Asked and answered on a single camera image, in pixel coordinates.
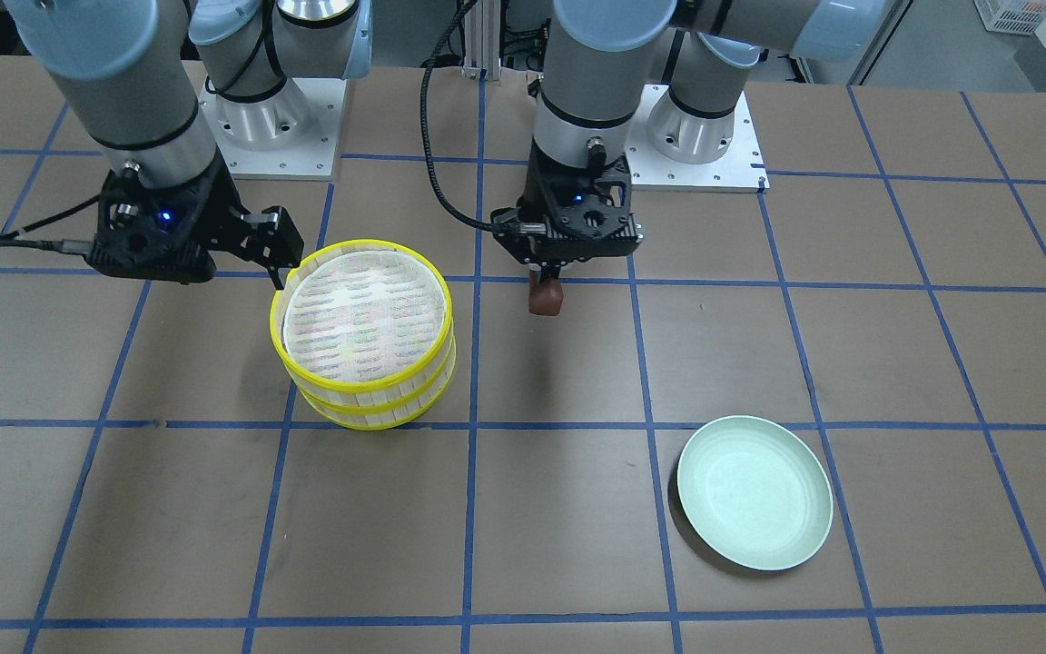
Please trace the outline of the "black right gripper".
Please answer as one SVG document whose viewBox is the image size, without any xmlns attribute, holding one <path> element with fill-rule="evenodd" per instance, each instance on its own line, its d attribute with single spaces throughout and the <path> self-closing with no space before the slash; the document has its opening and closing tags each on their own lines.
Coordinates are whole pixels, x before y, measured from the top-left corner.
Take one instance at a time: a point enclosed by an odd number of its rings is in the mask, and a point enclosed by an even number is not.
<svg viewBox="0 0 1046 654">
<path fill-rule="evenodd" d="M 304 241 L 285 207 L 251 213 L 224 160 L 186 183 L 149 189 L 130 166 L 109 173 L 87 263 L 104 276 L 200 284 L 217 274 L 212 253 L 258 264 L 275 289 L 298 266 Z"/>
</svg>

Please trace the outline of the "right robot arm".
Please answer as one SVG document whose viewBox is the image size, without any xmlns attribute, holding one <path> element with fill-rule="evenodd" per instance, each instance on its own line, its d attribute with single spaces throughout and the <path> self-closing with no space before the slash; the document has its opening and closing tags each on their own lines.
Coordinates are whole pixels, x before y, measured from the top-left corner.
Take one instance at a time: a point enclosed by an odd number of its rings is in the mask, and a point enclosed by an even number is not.
<svg viewBox="0 0 1046 654">
<path fill-rule="evenodd" d="M 224 252 L 282 286 L 302 236 L 286 208 L 245 206 L 217 134 L 256 152 L 314 134 L 298 80 L 367 74 L 370 1 L 7 1 L 5 12 L 109 171 L 95 197 L 0 234 L 0 248 L 179 284 L 210 281 Z M 187 43 L 217 130 L 180 58 Z"/>
</svg>

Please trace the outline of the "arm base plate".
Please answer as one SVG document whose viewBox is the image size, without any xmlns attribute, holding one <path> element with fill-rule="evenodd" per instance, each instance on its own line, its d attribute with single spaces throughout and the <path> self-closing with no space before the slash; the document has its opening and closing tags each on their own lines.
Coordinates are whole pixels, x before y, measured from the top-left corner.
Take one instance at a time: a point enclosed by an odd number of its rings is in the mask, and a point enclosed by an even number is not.
<svg viewBox="0 0 1046 654">
<path fill-rule="evenodd" d="M 635 189 L 768 191 L 758 135 L 744 93 L 731 114 L 705 119 L 682 113 L 668 85 L 645 85 L 627 138 Z"/>
<path fill-rule="evenodd" d="M 340 160 L 349 90 L 341 78 L 288 78 L 260 102 L 202 90 L 199 105 L 233 177 L 328 182 Z"/>
</svg>

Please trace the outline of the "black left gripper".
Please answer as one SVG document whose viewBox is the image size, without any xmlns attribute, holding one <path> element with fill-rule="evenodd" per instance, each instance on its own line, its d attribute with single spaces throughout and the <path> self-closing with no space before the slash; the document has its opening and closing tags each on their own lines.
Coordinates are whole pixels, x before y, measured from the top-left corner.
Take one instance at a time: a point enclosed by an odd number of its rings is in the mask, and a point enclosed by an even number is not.
<svg viewBox="0 0 1046 654">
<path fill-rule="evenodd" d="M 518 263 L 558 273 L 574 262 L 627 257 L 643 243 L 627 157 L 605 163 L 602 150 L 594 148 L 589 164 L 567 166 L 530 148 L 523 194 L 515 206 L 488 217 L 491 234 Z"/>
</svg>

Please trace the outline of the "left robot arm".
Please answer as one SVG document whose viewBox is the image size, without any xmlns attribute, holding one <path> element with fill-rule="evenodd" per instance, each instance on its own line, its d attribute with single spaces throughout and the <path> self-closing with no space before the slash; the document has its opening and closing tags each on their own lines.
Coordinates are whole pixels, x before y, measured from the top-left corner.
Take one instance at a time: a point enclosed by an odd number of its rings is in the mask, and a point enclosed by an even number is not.
<svg viewBox="0 0 1046 654">
<path fill-rule="evenodd" d="M 881 1 L 556 1 L 537 86 L 526 186 L 491 213 L 494 239 L 536 286 L 572 263 L 631 255 L 628 141 L 649 85 L 646 133 L 688 165 L 721 158 L 763 50 L 838 61 L 872 36 Z"/>
</svg>

